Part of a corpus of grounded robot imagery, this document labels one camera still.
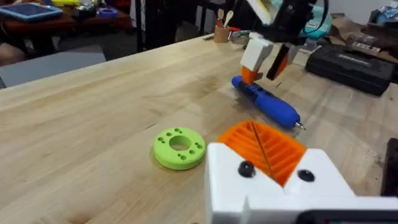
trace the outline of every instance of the blue handle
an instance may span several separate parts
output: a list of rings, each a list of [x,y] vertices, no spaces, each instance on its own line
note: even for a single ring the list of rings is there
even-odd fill
[[[251,99],[263,113],[286,129],[293,129],[300,122],[300,115],[296,110],[272,93],[257,84],[248,85],[241,76],[232,79],[232,84],[240,92]]]

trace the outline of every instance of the cup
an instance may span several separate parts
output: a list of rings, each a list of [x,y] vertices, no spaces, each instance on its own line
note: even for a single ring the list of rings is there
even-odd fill
[[[227,43],[229,36],[229,27],[219,27],[216,26],[214,29],[214,42],[216,43]]]

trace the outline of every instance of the tool case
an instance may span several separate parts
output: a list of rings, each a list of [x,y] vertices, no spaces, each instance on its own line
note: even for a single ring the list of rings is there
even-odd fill
[[[309,56],[306,71],[381,96],[388,88],[395,65],[345,46],[326,45]]]

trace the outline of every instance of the orange gripper pad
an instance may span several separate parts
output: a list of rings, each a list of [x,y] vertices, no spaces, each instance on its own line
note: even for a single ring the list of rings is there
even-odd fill
[[[305,146],[290,136],[257,121],[243,121],[217,140],[284,186],[301,160]]]
[[[257,71],[252,71],[252,70],[246,68],[245,66],[242,66],[242,69],[241,69],[242,80],[246,84],[252,85],[254,83],[254,80],[256,79],[258,72],[259,72],[258,69],[257,69]]]
[[[278,68],[278,70],[276,71],[276,74],[275,74],[275,78],[278,77],[278,75],[281,74],[281,73],[285,70],[285,68],[286,68],[286,66],[287,66],[287,59],[288,59],[288,57],[289,57],[289,56],[286,55],[286,56],[284,57],[282,63],[279,65],[279,68]]]

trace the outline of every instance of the green 3d printed disc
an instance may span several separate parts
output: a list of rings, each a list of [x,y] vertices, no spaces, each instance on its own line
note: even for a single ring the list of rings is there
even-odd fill
[[[206,152],[205,140],[188,128],[169,128],[156,136],[155,158],[173,170],[194,168]]]

